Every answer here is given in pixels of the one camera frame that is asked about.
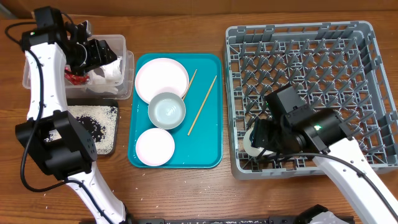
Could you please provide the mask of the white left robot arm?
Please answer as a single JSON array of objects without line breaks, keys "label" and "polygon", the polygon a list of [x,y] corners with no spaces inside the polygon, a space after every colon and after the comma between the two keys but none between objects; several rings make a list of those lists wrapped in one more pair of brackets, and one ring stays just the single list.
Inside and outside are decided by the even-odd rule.
[{"label": "white left robot arm", "polygon": [[17,41],[30,70],[27,119],[15,127],[23,156],[54,176],[58,186],[74,190],[96,223],[133,223],[101,175],[95,142],[69,112],[65,90],[66,70],[81,76],[117,56],[105,41],[91,38],[88,22],[75,24],[50,6],[36,9],[34,16],[34,28]]}]

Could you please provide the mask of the wooden chopstick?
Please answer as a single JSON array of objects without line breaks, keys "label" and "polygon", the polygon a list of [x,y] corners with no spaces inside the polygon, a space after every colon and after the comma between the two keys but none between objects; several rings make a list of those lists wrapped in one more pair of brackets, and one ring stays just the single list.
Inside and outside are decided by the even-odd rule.
[{"label": "wooden chopstick", "polygon": [[185,100],[185,98],[186,98],[186,96],[187,96],[187,93],[188,93],[188,91],[189,91],[189,89],[190,89],[190,87],[191,87],[191,85],[192,85],[192,82],[193,82],[193,80],[194,80],[196,74],[197,74],[197,69],[195,69],[195,71],[194,71],[194,73],[193,73],[193,75],[192,75],[192,77],[191,77],[191,79],[190,79],[190,81],[189,81],[188,88],[187,88],[187,90],[186,90],[186,93],[185,93],[184,96],[182,97],[182,100]]},{"label": "wooden chopstick", "polygon": [[187,136],[190,136],[190,135],[191,135],[192,130],[193,130],[193,128],[194,128],[194,126],[195,126],[195,124],[196,124],[196,122],[197,122],[197,119],[198,119],[199,115],[201,114],[201,111],[202,111],[202,109],[203,109],[203,107],[204,107],[204,105],[205,105],[205,103],[206,103],[206,101],[207,101],[207,99],[208,99],[208,97],[209,97],[209,95],[210,95],[210,93],[211,93],[211,90],[212,90],[212,88],[213,88],[213,86],[214,86],[214,84],[215,84],[215,81],[216,81],[217,77],[218,77],[217,75],[214,77],[214,79],[213,79],[213,81],[212,81],[212,83],[211,83],[211,85],[210,85],[210,87],[209,87],[209,89],[208,89],[208,91],[207,91],[207,93],[206,93],[206,95],[205,95],[205,98],[204,98],[204,100],[202,101],[202,104],[201,104],[201,106],[200,106],[200,108],[199,108],[199,110],[198,110],[198,112],[197,112],[197,115],[195,116],[195,119],[193,120],[193,123],[192,123],[192,125],[190,126],[190,129],[189,129],[189,131],[188,131],[188,133],[187,133]]}]

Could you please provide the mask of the red foil wrapper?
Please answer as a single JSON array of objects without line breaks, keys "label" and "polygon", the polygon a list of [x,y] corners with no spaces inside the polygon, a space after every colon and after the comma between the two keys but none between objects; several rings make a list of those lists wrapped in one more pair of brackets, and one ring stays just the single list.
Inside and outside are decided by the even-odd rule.
[{"label": "red foil wrapper", "polygon": [[90,80],[88,75],[78,76],[72,74],[72,71],[68,67],[64,69],[64,77],[73,85],[84,85]]}]

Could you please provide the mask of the grey bowl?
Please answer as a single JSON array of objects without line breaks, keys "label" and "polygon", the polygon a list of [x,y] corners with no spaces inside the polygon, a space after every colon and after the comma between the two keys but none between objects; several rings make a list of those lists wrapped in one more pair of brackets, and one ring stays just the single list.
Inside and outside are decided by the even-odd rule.
[{"label": "grey bowl", "polygon": [[148,115],[152,124],[160,129],[174,129],[186,115],[182,98],[174,93],[160,93],[148,105]]}]

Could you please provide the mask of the small white plate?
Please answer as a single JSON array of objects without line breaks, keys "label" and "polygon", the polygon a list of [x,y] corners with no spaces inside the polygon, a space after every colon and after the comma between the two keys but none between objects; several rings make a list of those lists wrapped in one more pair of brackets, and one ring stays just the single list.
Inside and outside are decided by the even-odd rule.
[{"label": "small white plate", "polygon": [[167,163],[175,151],[172,135],[160,128],[144,131],[136,142],[138,159],[147,166],[161,166]]}]

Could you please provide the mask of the white rice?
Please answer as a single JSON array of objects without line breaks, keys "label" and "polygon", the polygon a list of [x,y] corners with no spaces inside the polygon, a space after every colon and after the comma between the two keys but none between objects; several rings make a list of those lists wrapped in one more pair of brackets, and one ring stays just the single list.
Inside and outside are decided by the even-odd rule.
[{"label": "white rice", "polygon": [[114,149],[117,130],[118,108],[116,106],[69,106],[69,112],[91,134],[98,155],[105,156]]}]

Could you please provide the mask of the white napkin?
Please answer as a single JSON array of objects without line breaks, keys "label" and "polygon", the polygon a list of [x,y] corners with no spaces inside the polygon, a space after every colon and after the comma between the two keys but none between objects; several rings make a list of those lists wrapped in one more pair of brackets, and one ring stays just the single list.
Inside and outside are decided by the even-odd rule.
[{"label": "white napkin", "polygon": [[112,63],[89,71],[88,89],[95,93],[107,92],[114,95],[117,94],[118,89],[115,87],[115,84],[118,84],[122,78],[120,69],[122,59],[122,57],[118,57]]}]

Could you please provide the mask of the black rectangular tray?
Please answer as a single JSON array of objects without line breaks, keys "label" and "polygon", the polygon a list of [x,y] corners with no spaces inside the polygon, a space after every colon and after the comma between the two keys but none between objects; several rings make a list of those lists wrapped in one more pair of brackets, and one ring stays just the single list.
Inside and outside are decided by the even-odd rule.
[{"label": "black rectangular tray", "polygon": [[97,155],[110,156],[116,146],[119,105],[109,99],[68,99],[69,112],[91,134]]}]

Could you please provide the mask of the grey dishwasher rack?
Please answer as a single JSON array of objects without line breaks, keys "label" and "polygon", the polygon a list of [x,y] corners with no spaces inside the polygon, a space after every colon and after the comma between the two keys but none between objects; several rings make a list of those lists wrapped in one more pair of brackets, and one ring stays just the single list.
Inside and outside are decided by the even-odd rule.
[{"label": "grey dishwasher rack", "polygon": [[270,117],[265,96],[291,84],[313,110],[331,108],[378,174],[397,169],[397,109],[372,25],[366,21],[231,26],[225,33],[231,172],[238,180],[320,174],[312,161],[262,162],[243,138]]}]

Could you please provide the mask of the teal serving tray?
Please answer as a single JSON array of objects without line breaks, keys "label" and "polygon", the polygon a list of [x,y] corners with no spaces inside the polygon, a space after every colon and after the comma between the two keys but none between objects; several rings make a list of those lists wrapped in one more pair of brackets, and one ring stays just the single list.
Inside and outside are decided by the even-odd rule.
[{"label": "teal serving tray", "polygon": [[[155,58],[171,58],[180,62],[192,77],[197,74],[184,102],[187,114],[182,124],[170,131],[175,141],[175,152],[162,168],[211,169],[216,167],[223,155],[223,76],[221,62],[213,54],[151,53],[141,56],[136,63],[140,69]],[[205,95],[218,76],[211,93],[199,115],[190,136],[187,133],[197,115]]]}]

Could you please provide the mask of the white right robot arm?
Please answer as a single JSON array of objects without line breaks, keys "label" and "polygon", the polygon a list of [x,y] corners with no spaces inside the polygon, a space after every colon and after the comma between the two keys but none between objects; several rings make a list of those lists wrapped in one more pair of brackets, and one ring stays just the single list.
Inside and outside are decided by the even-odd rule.
[{"label": "white right robot arm", "polygon": [[287,84],[266,95],[271,119],[257,119],[244,150],[268,161],[307,157],[338,187],[363,223],[397,223],[397,200],[333,109],[314,111]]}]

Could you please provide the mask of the clear plastic bin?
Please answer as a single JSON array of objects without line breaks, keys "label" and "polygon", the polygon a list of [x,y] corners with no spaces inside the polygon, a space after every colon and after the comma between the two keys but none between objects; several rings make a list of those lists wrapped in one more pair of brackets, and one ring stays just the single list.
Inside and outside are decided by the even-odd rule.
[{"label": "clear plastic bin", "polygon": [[67,64],[67,53],[72,50],[66,35],[57,37],[50,33],[26,32],[21,47],[25,54],[25,87],[31,91],[31,102],[43,101],[65,106],[69,98],[125,100],[130,97],[133,54],[127,50],[124,36],[95,35],[90,39],[107,41],[111,50],[123,58],[120,65],[122,78],[115,84],[118,93],[95,93],[88,89],[88,82],[84,85],[73,85],[64,77],[65,67],[70,68]]}]

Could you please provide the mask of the large white plate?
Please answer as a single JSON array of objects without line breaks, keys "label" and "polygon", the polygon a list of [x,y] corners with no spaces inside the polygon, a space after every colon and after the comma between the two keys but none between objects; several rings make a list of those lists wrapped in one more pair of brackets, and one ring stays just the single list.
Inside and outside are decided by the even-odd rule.
[{"label": "large white plate", "polygon": [[135,89],[146,103],[160,93],[170,92],[183,97],[189,84],[185,67],[171,58],[155,58],[145,63],[138,71]]}]

